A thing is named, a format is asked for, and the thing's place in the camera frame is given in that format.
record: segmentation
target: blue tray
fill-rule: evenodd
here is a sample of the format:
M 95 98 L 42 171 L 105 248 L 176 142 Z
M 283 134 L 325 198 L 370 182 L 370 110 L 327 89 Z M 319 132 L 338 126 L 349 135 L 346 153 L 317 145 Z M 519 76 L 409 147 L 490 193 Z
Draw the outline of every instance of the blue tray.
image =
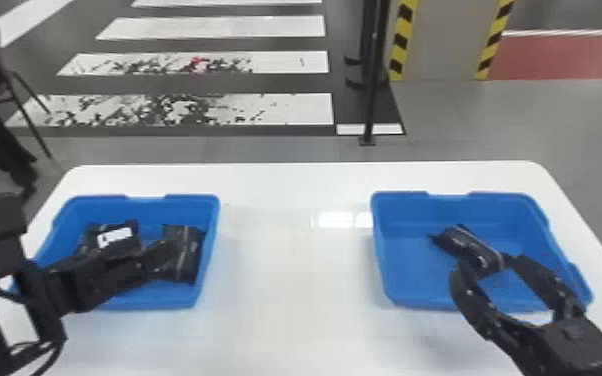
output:
M 511 255 L 524 254 L 554 270 L 584 304 L 592 293 L 576 266 L 565 258 L 541 208 L 529 196 L 470 193 L 461 196 L 426 192 L 377 192 L 371 198 L 374 240 L 383 288 L 397 305 L 455 310 L 448 276 L 457 260 L 428 238 L 464 224 L 481 240 Z M 480 282 L 506 312 L 547 309 L 512 271 Z
M 52 230 L 35 261 L 46 266 L 75 252 L 86 226 L 122 223 L 137 219 L 143 245 L 163 237 L 164 224 L 196 226 L 206 231 L 196 283 L 154 281 L 117 295 L 98 309 L 148 310 L 193 307 L 201 294 L 217 230 L 219 199 L 208 195 L 168 195 L 162 198 L 126 196 L 81 196 L 68 201 L 58 213 Z

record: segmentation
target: white stripe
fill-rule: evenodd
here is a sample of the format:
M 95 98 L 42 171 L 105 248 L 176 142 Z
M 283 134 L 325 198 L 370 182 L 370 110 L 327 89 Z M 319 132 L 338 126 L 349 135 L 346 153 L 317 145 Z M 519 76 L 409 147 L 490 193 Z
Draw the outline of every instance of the white stripe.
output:
M 24 105 L 46 127 L 220 127 L 334 123 L 331 94 L 43 95 L 47 115 L 34 100 Z M 27 126 L 17 111 L 9 127 Z
M 133 7 L 211 7 L 247 5 L 321 4 L 322 0 L 136 0 Z
M 505 37 L 602 36 L 602 29 L 506 30 Z
M 196 39 L 323 37 L 324 17 L 143 17 L 117 18 L 96 37 L 107 39 Z
M 359 136 L 364 134 L 364 124 L 338 124 L 336 134 L 339 136 Z M 373 125 L 375 135 L 397 135 L 404 134 L 399 123 L 379 123 Z
M 26 0 L 0 16 L 0 47 L 15 40 L 56 14 L 74 0 Z
M 78 54 L 59 76 L 328 73 L 326 51 Z

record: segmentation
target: floor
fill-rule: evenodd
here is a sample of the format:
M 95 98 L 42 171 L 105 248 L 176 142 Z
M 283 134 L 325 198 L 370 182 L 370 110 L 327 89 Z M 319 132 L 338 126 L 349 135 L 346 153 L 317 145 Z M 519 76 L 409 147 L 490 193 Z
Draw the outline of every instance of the floor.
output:
M 602 0 L 518 0 L 489 77 L 602 78 Z
M 365 94 L 345 85 L 360 25 L 348 0 L 18 2 L 0 4 L 2 56 L 51 110 L 25 105 L 45 134 L 331 136 L 362 122 Z M 27 135 L 14 110 L 0 112 Z M 376 122 L 400 122 L 389 88 Z

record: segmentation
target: cable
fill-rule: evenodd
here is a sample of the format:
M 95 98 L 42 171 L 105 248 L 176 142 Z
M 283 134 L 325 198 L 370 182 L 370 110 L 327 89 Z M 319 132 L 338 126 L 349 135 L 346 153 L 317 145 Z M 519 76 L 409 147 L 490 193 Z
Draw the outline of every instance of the cable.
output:
M 22 305 L 27 305 L 27 306 L 33 305 L 32 300 L 24 299 L 19 294 L 14 294 L 9 291 L 5 291 L 1 288 L 0 288 L 0 298 L 11 300 L 12 302 L 17 303 L 17 304 L 22 304 Z
M 47 372 L 49 368 L 54 365 L 54 363 L 56 363 L 56 360 L 58 360 L 58 357 L 61 355 L 61 351 L 63 351 L 63 343 L 55 345 L 54 351 L 51 353 L 51 355 L 49 355 L 47 361 L 44 362 L 40 368 L 36 369 L 35 372 L 31 373 L 30 376 L 44 375 L 44 373 Z

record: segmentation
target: pedestrian crosswalk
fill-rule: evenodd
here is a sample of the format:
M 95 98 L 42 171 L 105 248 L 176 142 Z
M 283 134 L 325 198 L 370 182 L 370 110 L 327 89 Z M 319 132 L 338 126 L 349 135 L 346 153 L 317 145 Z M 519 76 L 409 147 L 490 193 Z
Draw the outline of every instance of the pedestrian crosswalk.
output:
M 59 76 L 329 73 L 327 51 L 80 53 Z
M 25 105 L 38 126 L 48 127 L 245 127 L 327 126 L 330 94 L 43 95 L 51 110 Z M 16 114 L 10 127 L 25 126 Z
M 198 7 L 321 4 L 322 0 L 135 0 L 134 7 Z
M 243 7 L 252 11 L 243 15 Z M 173 16 L 158 17 L 158 8 Z M 76 46 L 53 68 L 65 85 L 38 90 L 51 114 L 33 101 L 24 105 L 38 126 L 108 136 L 123 128 L 159 135 L 168 128 L 188 135 L 359 128 L 358 95 L 343 95 L 343 80 L 332 75 L 323 0 L 134 0 L 110 17 L 94 30 L 91 45 Z M 337 120 L 346 113 L 348 119 Z M 17 112 L 7 125 L 26 123 Z
M 96 39 L 218 39 L 324 37 L 324 17 L 137 17 L 117 18 Z

